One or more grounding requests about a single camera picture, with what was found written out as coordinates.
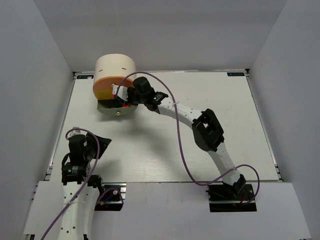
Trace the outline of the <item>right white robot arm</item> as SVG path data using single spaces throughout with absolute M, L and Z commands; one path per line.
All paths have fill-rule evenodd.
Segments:
M 244 193 L 246 179 L 231 160 L 227 152 L 224 138 L 224 130 L 211 109 L 204 111 L 196 110 L 178 103 L 170 92 L 155 91 L 146 77 L 138 77 L 133 81 L 132 87 L 118 86 L 113 88 L 117 98 L 130 105 L 144 105 L 149 111 L 159 115 L 175 119 L 178 145 L 182 163 L 190 177 L 197 185 L 210 185 L 215 181 L 222 180 L 226 195 L 236 200 Z M 192 176 L 182 148 L 180 123 L 192 130 L 195 144 L 204 152 L 208 153 L 215 163 L 221 176 L 208 183 L 200 183 Z

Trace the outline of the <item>pink top drawer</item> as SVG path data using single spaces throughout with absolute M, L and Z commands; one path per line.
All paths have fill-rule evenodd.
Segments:
M 99 78 L 93 83 L 93 92 L 96 94 L 112 92 L 112 84 L 119 85 L 124 78 L 124 76 L 107 76 Z

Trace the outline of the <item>grey bottom drawer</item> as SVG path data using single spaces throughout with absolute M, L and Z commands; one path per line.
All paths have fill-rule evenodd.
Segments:
M 108 116 L 126 116 L 133 113 L 137 106 L 129 105 L 127 108 L 123 108 L 124 103 L 116 99 L 109 100 L 98 100 L 97 101 L 97 110 Z

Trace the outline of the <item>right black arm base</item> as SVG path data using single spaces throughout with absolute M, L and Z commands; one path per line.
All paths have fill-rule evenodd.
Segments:
M 223 184 L 212 184 L 207 187 L 209 211 L 211 213 L 256 212 L 257 206 L 254 189 L 246 184 L 238 195 L 234 194 Z

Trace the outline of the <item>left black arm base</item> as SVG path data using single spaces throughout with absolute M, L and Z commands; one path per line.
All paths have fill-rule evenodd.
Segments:
M 126 183 L 104 183 L 103 195 L 99 198 L 94 210 L 96 212 L 118 212 L 123 208 L 127 184 Z

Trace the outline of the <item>yellow drawer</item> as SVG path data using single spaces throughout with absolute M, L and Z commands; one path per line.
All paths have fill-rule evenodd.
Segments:
M 112 97 L 113 90 L 111 88 L 108 89 L 94 89 L 93 94 L 98 101 L 111 100 L 114 99 Z

